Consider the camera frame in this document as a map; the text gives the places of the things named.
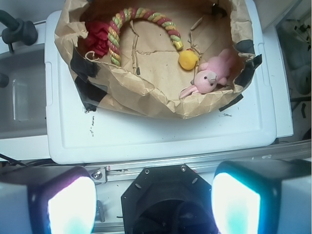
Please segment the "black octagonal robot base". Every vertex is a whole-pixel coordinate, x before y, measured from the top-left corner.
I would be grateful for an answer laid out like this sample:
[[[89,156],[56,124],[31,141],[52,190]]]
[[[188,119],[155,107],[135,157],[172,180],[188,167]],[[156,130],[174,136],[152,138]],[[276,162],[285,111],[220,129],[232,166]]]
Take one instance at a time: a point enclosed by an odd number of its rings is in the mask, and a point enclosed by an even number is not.
[[[217,234],[212,187],[185,164],[144,168],[121,196],[127,234]]]

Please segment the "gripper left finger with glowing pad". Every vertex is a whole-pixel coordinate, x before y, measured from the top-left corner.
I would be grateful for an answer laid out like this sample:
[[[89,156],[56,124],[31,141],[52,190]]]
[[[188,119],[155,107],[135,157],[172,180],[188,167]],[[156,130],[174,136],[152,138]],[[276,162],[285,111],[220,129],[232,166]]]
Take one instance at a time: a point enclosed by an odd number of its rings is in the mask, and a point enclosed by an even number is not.
[[[2,234],[89,234],[96,186],[81,166],[9,166],[0,171]]]

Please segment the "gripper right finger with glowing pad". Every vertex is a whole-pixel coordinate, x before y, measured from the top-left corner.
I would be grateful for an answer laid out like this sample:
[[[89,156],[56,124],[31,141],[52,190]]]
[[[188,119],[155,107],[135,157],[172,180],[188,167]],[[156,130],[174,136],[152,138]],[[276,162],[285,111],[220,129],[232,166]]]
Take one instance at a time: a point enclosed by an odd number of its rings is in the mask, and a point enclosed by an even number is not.
[[[212,183],[212,211],[222,234],[310,234],[312,164],[221,162]]]

